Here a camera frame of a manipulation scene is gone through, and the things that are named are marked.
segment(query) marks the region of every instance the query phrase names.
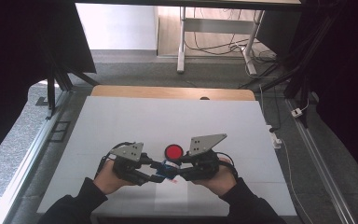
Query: white desk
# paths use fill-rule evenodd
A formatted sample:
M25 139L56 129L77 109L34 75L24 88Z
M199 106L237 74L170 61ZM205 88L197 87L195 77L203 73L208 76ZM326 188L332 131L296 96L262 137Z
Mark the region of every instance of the white desk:
M159 161L167 145L187 150L192 136L215 133L227 133L227 138L213 150L234 159L249 188L279 215L295 216L258 102L118 97L87 99L38 213L65 194L76 196L84 177L95 175L101 156L120 142L143 142L144 152ZM180 179L178 184L126 187L108 197L95 215L214 217L228 212L228 205L209 190Z

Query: aluminum rail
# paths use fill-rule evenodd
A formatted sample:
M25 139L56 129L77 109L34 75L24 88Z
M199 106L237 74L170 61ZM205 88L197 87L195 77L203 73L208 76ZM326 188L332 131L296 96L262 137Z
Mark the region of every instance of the aluminum rail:
M290 100L286 100L286 105L290 111L295 109L290 103ZM295 123L307 147L310 157L312 158L313 164L315 165L316 170L324 183L324 187L331 197L331 201L337 210L337 214L341 219L341 222L344 224L356 223L353 215L351 214L350 208L348 207L336 181L327 168L324 159L316 146L312 135L310 134L310 130L306 129L299 119L295 119Z
M25 182L26 178L30 174L31 169L33 168L34 162L36 161L39 153L42 151L43 146L48 140L48 136L51 133L51 130L54 127L54 124L61 116L64 106L67 104L70 93L68 91L63 91L60 95L57 102L57 110L51 119L46 119L43 121L42 126L37 133L33 143L25 154L22 162L19 165L16 173L11 179L10 183L5 190L1 200L0 200L0 223L4 223L9 215L13 204L15 203L17 197L22 188L22 184Z

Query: red circular object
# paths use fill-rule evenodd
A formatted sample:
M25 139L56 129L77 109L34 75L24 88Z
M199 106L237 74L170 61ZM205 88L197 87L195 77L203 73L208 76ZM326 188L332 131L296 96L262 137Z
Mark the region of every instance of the red circular object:
M165 157L171 160L177 160L183 156L183 149L178 145L169 145L165 148Z

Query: gray floor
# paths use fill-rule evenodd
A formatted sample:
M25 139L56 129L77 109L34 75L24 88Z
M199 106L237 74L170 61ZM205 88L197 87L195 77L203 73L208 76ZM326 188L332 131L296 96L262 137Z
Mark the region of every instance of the gray floor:
M36 83L29 89L26 106L0 146L0 199L48 114L46 97L47 85Z
M120 52L119 55L112 55L112 52L106 53L105 51L93 51L93 56L98 76L90 76L103 84L237 89L240 85L251 80L245 75L243 60L186 59L186 72L183 75L177 75L175 59L157 58L148 54L123 54L123 52ZM261 71L265 67L265 65L258 65L257 69ZM281 72L278 71L272 76L278 76ZM69 139L69 133L76 124L81 107L91 91L91 86L82 80L76 77L72 77L72 80L76 87L71 92L69 103L60 118L60 121L69 122L68 134L63 142L50 141L47 143L42 156L36 162L30 178L25 183L21 196L17 200L7 223L36 223L40 217L35 212L37 206L41 202L49 180L54 174L55 167ZM268 79L260 79L260 82L268 81ZM260 82L254 84L251 88L257 89ZM277 94L275 94L274 90L264 92L263 107L268 123L273 127L281 126L276 131L276 134L287 145L296 195L313 223L341 223L335 207L324 189L324 184L314 168L295 122L290 117L286 102L282 98L284 85L282 84L276 88ZM257 95L256 98L261 102L261 95ZM315 104L313 100L310 102L309 129L333 177L344 194L355 219L358 221L358 166L346 148L320 120L315 112ZM45 116L43 111L35 111L35 113ZM281 124L279 124L278 116L281 118ZM14 152L10 152L12 154L8 155L15 157L15 153L20 148L16 144L12 146ZM310 223L299 207L298 201L290 188L292 184L289 181L286 150L284 148L279 149L277 156L298 213L305 223ZM11 168L11 173L13 173L16 164L10 164L10 166L14 167ZM0 174L0 196L5 190L7 180L6 175ZM288 223L301 223L297 217L285 217L285 220Z

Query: person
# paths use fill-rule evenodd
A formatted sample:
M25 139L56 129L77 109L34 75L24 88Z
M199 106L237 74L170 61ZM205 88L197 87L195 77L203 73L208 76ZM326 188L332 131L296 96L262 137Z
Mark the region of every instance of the person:
M131 186L132 183L117 177L113 171L114 162L108 160L94 180L85 178L84 183L74 198L66 195L53 204L39 219L39 224L91 223L91 212L103 202L105 195L118 189ZM211 179L193 181L216 194L229 204L227 222L229 224L265 223L283 224L272 207L262 198L255 196L242 178L237 180L226 166L220 166L219 172Z

